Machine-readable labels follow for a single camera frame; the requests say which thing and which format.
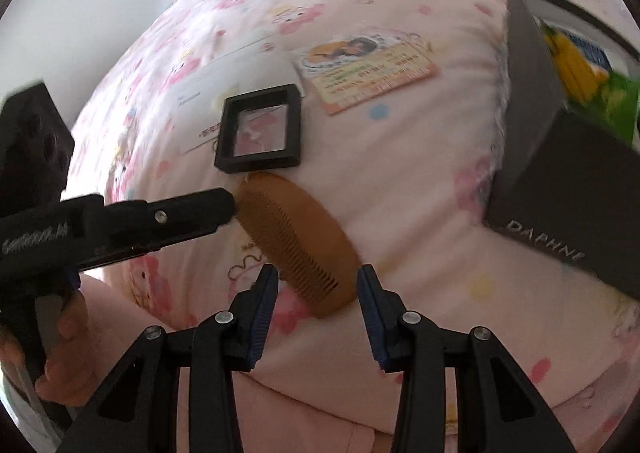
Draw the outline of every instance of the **wooden comb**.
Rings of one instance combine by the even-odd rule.
[[[362,261],[344,231],[309,194],[266,172],[249,174],[236,217],[285,280],[322,318],[356,298]]]

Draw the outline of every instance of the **white wall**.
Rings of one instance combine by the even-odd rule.
[[[0,100],[43,79],[67,125],[165,0],[13,0],[0,19]]]

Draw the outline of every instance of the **metal screw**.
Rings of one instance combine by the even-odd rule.
[[[481,341],[487,341],[491,337],[491,331],[486,327],[474,328],[474,337]]]
[[[145,338],[148,340],[158,339],[162,335],[162,327],[153,325],[153,327],[147,327],[145,329]]]
[[[408,310],[404,314],[402,314],[402,321],[408,323],[409,325],[415,325],[420,322],[420,314],[414,312],[413,310]]]
[[[214,316],[214,318],[218,323],[225,324],[231,323],[234,320],[234,315],[228,310],[221,310]]]
[[[158,224],[166,224],[166,221],[169,220],[169,217],[162,210],[156,211],[154,217],[156,218],[156,222],[158,222]]]

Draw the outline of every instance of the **open box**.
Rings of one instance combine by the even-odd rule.
[[[567,0],[508,0],[505,141],[484,222],[640,299],[640,155],[569,109],[536,18],[640,77],[640,54]]]

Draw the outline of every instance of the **pink floral bedsheet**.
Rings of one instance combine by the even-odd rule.
[[[269,29],[292,52],[354,36],[411,38],[431,52],[438,76],[332,117],[309,94],[303,163],[282,174],[322,202],[410,308],[443,327],[494,330],[580,451],[597,451],[640,386],[640,308],[479,224],[504,1],[179,0],[122,56],[82,111],[66,195],[97,191],[117,202],[233,191],[242,179],[214,168],[210,144],[180,154],[175,114],[163,99],[254,29]],[[572,1],[640,41],[621,0]],[[232,223],[110,267],[104,279],[184,328],[226,308],[265,261]],[[323,411],[393,430],[401,377],[377,369],[355,305],[316,321],[282,283],[253,375]],[[452,397],[449,403],[447,430],[455,433]]]

